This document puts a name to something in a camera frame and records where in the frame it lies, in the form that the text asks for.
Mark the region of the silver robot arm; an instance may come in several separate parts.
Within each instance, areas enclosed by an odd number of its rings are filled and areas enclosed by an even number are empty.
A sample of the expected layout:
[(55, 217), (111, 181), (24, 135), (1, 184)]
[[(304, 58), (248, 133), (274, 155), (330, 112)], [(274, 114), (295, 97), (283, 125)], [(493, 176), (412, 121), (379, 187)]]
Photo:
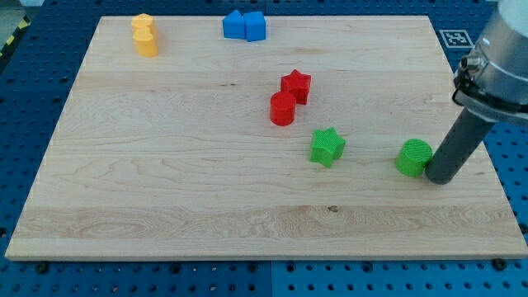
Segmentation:
[(527, 125), (527, 0), (501, 0), (455, 72), (452, 100), (489, 122)]

